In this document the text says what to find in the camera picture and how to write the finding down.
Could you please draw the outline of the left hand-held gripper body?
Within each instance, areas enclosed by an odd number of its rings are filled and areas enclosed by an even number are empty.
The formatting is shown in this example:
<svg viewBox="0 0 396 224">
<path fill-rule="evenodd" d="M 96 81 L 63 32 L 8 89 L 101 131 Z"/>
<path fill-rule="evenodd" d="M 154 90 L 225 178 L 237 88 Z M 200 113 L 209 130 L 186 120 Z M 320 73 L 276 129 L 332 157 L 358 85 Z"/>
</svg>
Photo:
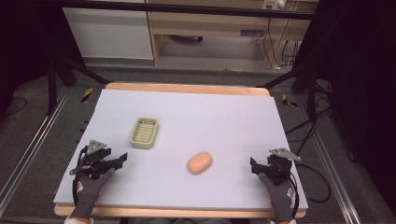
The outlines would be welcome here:
<svg viewBox="0 0 396 224">
<path fill-rule="evenodd" d="M 106 144 L 96 140 L 82 149 L 84 156 L 78 160 L 78 175 L 86 174 L 92 179 L 98 179 L 109 169 L 118 170 L 121 168 L 121 157 L 106 161 L 105 157 L 111 154 L 111 148 Z"/>
</svg>

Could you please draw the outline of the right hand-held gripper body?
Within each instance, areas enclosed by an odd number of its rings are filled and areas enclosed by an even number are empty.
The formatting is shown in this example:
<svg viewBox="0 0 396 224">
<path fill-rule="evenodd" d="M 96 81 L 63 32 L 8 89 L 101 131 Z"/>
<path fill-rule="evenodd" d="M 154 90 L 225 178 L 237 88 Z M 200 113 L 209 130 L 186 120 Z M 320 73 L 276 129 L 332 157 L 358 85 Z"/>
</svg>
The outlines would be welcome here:
<svg viewBox="0 0 396 224">
<path fill-rule="evenodd" d="M 267 158 L 267 165 L 259 164 L 252 167 L 252 173 L 265 173 L 271 182 L 278 186 L 290 179 L 290 169 L 293 161 L 302 159 L 286 148 L 270 149 L 271 155 Z"/>
</svg>

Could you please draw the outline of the pale green soap dish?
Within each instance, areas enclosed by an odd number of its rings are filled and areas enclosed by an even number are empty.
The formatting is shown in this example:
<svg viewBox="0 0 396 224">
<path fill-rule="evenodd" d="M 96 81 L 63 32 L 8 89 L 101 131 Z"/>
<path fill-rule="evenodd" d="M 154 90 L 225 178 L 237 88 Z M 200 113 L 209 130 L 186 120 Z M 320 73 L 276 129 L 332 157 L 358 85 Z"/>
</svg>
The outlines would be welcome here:
<svg viewBox="0 0 396 224">
<path fill-rule="evenodd" d="M 131 146 L 140 149 L 153 148 L 159 129 L 159 123 L 152 118 L 139 118 L 130 136 Z"/>
</svg>

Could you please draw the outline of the person's left hand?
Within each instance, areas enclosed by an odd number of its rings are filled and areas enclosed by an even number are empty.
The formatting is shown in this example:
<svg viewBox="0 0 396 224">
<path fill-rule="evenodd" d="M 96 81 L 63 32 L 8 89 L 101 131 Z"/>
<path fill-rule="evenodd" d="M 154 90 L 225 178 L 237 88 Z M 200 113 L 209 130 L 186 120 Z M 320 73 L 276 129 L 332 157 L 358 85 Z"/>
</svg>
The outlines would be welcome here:
<svg viewBox="0 0 396 224">
<path fill-rule="evenodd" d="M 74 184 L 77 201 L 75 209 L 70 217 L 84 223 L 91 221 L 91 214 L 95 203 L 101 195 L 102 188 L 109 178 L 116 173 L 114 168 L 110 168 L 98 179 L 91 179 L 88 175 L 82 174 Z"/>
</svg>

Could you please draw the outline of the person's right hand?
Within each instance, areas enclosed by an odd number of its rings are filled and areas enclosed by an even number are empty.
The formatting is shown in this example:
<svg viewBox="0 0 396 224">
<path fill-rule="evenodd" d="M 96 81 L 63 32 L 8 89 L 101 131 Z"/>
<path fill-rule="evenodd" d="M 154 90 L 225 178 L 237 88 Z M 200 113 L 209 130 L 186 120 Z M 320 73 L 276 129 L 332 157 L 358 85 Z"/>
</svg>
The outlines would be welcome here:
<svg viewBox="0 0 396 224">
<path fill-rule="evenodd" d="M 289 181 L 275 186 L 265 173 L 259 173 L 259 179 L 267 188 L 269 201 L 275 213 L 275 224 L 290 224 L 293 221 L 291 210 L 294 190 Z"/>
</svg>

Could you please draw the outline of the yellow black striped tape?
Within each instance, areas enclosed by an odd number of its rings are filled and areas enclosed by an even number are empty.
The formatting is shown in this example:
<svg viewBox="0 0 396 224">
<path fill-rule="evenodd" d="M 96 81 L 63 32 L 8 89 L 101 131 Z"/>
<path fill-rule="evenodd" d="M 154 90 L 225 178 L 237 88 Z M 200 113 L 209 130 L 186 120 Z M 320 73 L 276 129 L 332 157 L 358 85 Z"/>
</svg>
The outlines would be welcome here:
<svg viewBox="0 0 396 224">
<path fill-rule="evenodd" d="M 290 102 L 286 94 L 282 94 L 282 104 L 289 105 L 291 107 L 298 107 L 297 103 Z"/>
<path fill-rule="evenodd" d="M 93 87 L 89 87 L 84 91 L 83 97 L 81 98 L 81 103 L 86 103 L 88 102 L 88 99 L 90 98 L 90 95 L 92 94 Z"/>
</svg>

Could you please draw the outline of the white foam mat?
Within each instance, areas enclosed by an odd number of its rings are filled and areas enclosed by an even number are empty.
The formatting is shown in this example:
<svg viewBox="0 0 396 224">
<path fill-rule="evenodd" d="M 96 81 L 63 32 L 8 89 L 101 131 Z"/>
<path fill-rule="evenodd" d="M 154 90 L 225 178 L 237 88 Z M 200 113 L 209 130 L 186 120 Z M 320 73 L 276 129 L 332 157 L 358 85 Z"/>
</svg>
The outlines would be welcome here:
<svg viewBox="0 0 396 224">
<path fill-rule="evenodd" d="M 151 149 L 131 146 L 139 118 L 159 123 Z M 270 149 L 288 144 L 272 97 L 116 90 L 101 92 L 78 145 L 91 140 L 111 147 L 113 157 L 128 153 L 102 206 L 256 211 L 271 205 L 249 159 L 265 163 Z M 193 175 L 187 163 L 203 151 L 213 161 Z"/>
</svg>

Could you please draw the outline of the white cabinet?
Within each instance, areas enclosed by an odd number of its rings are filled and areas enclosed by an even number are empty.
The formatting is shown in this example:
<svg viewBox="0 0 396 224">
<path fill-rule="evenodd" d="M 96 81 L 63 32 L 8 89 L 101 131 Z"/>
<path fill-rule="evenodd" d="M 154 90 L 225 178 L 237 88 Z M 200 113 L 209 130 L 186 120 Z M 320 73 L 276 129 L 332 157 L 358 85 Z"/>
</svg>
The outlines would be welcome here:
<svg viewBox="0 0 396 224">
<path fill-rule="evenodd" d="M 153 59 L 145 12 L 64 7 L 64 14 L 83 57 Z"/>
</svg>

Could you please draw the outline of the wooden desk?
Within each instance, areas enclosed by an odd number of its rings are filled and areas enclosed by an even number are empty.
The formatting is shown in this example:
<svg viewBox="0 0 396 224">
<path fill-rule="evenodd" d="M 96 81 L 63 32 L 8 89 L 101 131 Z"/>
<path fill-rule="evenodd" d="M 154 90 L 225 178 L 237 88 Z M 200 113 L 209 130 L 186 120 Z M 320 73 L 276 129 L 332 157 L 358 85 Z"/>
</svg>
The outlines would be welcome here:
<svg viewBox="0 0 396 224">
<path fill-rule="evenodd" d="M 145 0 L 149 4 L 262 9 L 263 0 Z M 318 0 L 286 0 L 279 11 L 313 13 Z M 278 56 L 287 41 L 304 39 L 310 21 L 202 14 L 150 12 L 149 26 L 155 35 L 253 37 L 259 41 L 266 66 L 280 64 Z"/>
</svg>

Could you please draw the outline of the white power strip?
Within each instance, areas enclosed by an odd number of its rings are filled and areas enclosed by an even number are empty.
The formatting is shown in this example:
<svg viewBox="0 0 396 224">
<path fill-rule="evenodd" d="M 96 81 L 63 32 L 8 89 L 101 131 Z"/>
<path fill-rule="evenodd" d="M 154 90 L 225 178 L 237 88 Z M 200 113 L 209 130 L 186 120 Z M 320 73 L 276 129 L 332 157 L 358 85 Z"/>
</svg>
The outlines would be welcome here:
<svg viewBox="0 0 396 224">
<path fill-rule="evenodd" d="M 282 10 L 286 5 L 286 0 L 263 0 L 262 9 Z"/>
</svg>

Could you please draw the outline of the metal floor rail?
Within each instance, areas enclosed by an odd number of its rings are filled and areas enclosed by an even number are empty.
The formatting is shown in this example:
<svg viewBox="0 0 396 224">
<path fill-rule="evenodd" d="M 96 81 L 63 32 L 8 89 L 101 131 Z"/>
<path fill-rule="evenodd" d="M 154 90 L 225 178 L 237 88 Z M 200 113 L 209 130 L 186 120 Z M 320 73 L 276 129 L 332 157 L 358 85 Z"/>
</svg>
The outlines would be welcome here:
<svg viewBox="0 0 396 224">
<path fill-rule="evenodd" d="M 314 131 L 313 140 L 318 157 L 329 179 L 332 194 L 338 203 L 346 224 L 361 224 L 360 216 L 349 197 L 344 182 L 337 172 L 318 130 Z"/>
<path fill-rule="evenodd" d="M 53 123 L 56 121 L 58 115 L 62 111 L 64 103 L 71 90 L 71 87 L 62 87 L 59 95 L 55 96 L 55 106 L 41 122 L 39 128 L 35 132 L 34 137 L 30 140 L 29 145 L 24 150 L 19 162 L 13 169 L 6 184 L 0 190 L 0 217 L 5 213 L 12 197 L 24 178 L 26 171 L 35 158 L 37 151 L 41 148 L 48 133 L 50 132 Z"/>
</svg>

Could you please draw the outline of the black metal frame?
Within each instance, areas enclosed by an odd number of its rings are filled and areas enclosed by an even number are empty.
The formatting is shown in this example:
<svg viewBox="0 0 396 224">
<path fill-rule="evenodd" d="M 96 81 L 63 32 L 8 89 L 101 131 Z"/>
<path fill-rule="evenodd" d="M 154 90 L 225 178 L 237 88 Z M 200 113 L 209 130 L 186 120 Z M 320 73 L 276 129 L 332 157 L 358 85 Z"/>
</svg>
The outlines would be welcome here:
<svg viewBox="0 0 396 224">
<path fill-rule="evenodd" d="M 119 11 L 144 11 L 144 12 L 161 12 L 174 14 L 202 14 L 202 15 L 216 15 L 228 17 L 249 17 L 249 18 L 276 18 L 282 20 L 321 20 L 322 15 L 316 13 L 308 13 L 302 11 L 279 11 L 279 10 L 264 10 L 264 9 L 248 9 L 235 7 L 205 7 L 205 6 L 185 6 L 185 5 L 169 5 L 169 4 L 147 4 L 147 3 L 130 3 L 130 2 L 107 2 L 107 1 L 91 1 L 91 0 L 39 0 L 38 2 L 47 3 L 56 7 L 71 7 L 71 8 L 86 8 L 86 9 L 104 9 L 104 10 L 119 10 Z M 96 75 L 94 72 L 85 68 L 85 65 L 76 63 L 65 57 L 59 47 L 52 44 L 52 49 L 49 50 L 52 65 L 55 62 L 67 64 L 70 67 L 82 72 L 85 76 L 92 78 L 100 84 L 108 84 L 113 81 L 107 80 Z M 57 93 L 54 93 L 55 87 L 49 87 L 49 112 L 52 113 L 55 108 L 60 106 L 60 103 L 55 102 Z"/>
</svg>

